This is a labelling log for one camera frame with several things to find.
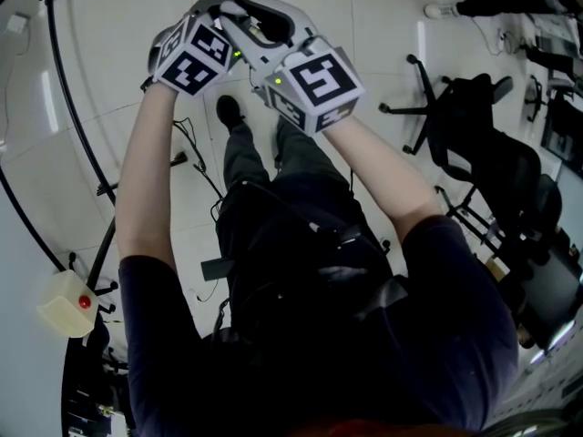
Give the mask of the cream box with red button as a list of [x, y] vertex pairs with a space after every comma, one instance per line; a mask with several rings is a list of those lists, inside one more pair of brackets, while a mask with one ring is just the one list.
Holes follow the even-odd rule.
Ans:
[[83, 338], [95, 327], [97, 295], [71, 269], [54, 274], [42, 293], [40, 317], [67, 338]]

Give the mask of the person's left black shoe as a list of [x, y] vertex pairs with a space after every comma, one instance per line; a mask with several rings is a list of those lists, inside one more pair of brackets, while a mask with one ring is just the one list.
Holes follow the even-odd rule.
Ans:
[[219, 97], [216, 105], [216, 114], [219, 121], [227, 128], [229, 133], [244, 122], [240, 105], [234, 97], [223, 95]]

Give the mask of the black office chair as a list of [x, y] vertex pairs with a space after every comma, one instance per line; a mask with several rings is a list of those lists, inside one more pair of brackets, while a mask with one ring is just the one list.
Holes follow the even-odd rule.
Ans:
[[445, 90], [438, 96], [423, 62], [413, 54], [406, 62], [418, 70], [426, 105], [379, 105], [384, 114], [424, 118], [414, 144], [403, 146], [405, 154], [415, 156], [427, 145], [434, 164], [459, 181], [488, 183], [508, 178], [517, 186], [538, 180], [541, 162], [537, 152], [494, 125], [493, 107], [512, 92], [512, 77], [493, 82], [486, 73], [472, 79], [444, 76]]
[[447, 206], [446, 215], [457, 220], [510, 269], [529, 260], [539, 266], [549, 261], [563, 202], [557, 182], [548, 174], [539, 177], [533, 193], [515, 209], [511, 206], [518, 200], [511, 199], [509, 193], [489, 199], [486, 204], [491, 210], [490, 219], [471, 207], [477, 186], [472, 186], [457, 205], [442, 187], [436, 186], [435, 191]]

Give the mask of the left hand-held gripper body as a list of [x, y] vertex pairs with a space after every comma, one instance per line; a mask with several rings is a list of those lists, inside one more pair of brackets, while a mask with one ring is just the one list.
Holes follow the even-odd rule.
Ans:
[[173, 26], [161, 31], [148, 54], [148, 83], [162, 83], [196, 97], [228, 74], [236, 49], [219, 23], [233, 0], [199, 0]]

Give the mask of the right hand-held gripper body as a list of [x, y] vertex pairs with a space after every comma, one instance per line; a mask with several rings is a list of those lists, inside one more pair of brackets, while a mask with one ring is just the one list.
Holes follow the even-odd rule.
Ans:
[[365, 89], [341, 47], [306, 39], [262, 83], [266, 105], [313, 136], [351, 115]]

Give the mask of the person's navy t-shirt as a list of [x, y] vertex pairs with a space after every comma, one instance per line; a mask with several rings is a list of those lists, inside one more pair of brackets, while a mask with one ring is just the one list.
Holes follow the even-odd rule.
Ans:
[[517, 370], [514, 322], [450, 218], [422, 221], [403, 253], [401, 299], [260, 345], [201, 337], [168, 264], [122, 259], [139, 437], [285, 437], [352, 420], [479, 431]]

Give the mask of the person's left forearm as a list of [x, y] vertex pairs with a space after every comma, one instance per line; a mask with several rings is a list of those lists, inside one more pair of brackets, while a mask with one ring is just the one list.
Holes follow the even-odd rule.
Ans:
[[147, 256], [176, 268], [171, 244], [170, 152], [178, 93], [151, 85], [132, 128], [118, 184], [119, 256]]

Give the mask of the black computer monitor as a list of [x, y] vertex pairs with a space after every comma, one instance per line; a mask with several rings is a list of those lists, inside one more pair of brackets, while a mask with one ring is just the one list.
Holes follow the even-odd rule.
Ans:
[[548, 102], [541, 145], [571, 166], [583, 168], [583, 112], [561, 95]]

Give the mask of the person's right forearm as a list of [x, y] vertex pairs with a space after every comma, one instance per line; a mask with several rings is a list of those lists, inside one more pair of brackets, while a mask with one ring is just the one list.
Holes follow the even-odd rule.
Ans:
[[389, 218], [401, 242], [417, 224], [442, 213], [419, 170], [357, 117], [347, 117], [323, 134]]

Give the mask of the whiteboard on black wheeled stand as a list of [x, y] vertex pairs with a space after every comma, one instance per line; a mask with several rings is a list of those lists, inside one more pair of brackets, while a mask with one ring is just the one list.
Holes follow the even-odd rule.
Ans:
[[[112, 256], [114, 206], [148, 47], [192, 0], [0, 1], [0, 193], [32, 240], [16, 250], [86, 278]], [[20, 35], [10, 15], [28, 15]]]

